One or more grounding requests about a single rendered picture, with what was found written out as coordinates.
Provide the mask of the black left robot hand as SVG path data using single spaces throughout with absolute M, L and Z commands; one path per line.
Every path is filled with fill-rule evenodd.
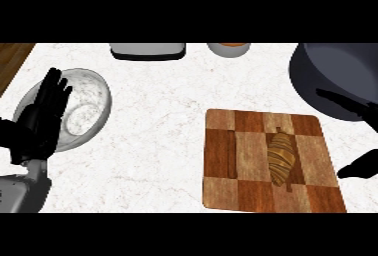
M 46 160 L 56 150 L 62 116 L 73 87 L 62 71 L 50 68 L 34 102 L 25 106 L 16 121 L 0 117 L 0 147 L 11 151 L 11 163 Z

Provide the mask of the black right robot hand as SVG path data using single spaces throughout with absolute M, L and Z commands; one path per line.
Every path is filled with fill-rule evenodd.
M 361 104 L 341 94 L 337 94 L 335 92 L 327 91 L 324 89 L 318 89 L 316 94 L 337 103 L 346 110 L 356 113 L 378 133 L 378 104 L 372 102 Z M 369 152 L 366 152 L 337 172 L 340 179 L 352 177 L 369 179 L 375 175 L 378 175 L 378 149 L 372 149 Z

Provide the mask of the dark grey pot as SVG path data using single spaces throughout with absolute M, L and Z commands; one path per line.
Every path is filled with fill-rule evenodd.
M 300 43 L 290 60 L 290 80 L 306 103 L 327 116 L 362 118 L 321 97 L 331 91 L 358 103 L 378 104 L 378 43 Z

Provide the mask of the brown croissant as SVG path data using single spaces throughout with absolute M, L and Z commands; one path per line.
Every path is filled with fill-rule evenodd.
M 287 190 L 291 190 L 290 176 L 296 162 L 290 135 L 278 130 L 267 144 L 267 165 L 273 185 L 278 187 L 287 185 Z

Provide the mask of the checkered wooden cutting board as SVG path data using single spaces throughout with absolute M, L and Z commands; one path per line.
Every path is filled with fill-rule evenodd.
M 290 183 L 275 186 L 267 144 L 282 130 L 297 162 Z M 343 212 L 319 119 L 310 115 L 210 109 L 205 114 L 203 204 L 248 212 Z

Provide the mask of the clear glass bowl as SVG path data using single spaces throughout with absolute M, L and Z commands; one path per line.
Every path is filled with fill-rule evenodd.
M 112 103 L 107 81 L 95 71 L 81 68 L 64 70 L 62 77 L 68 79 L 73 92 L 62 116 L 55 152 L 74 149 L 95 137 L 107 123 Z M 18 120 L 25 106 L 34 102 L 42 81 L 21 100 L 14 121 Z

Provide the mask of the brown wooden surface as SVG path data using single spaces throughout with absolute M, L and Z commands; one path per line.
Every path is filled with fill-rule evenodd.
M 0 96 L 9 87 L 34 46 L 34 43 L 0 43 Z

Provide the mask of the grey and black appliance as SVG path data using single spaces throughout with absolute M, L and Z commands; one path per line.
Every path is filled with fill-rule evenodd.
M 185 43 L 111 43 L 111 54 L 118 60 L 179 60 L 186 54 Z

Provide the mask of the white cup with orange top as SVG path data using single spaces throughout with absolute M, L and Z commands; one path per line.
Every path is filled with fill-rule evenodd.
M 208 43 L 213 53 L 225 58 L 241 57 L 248 52 L 250 46 L 250 43 Z

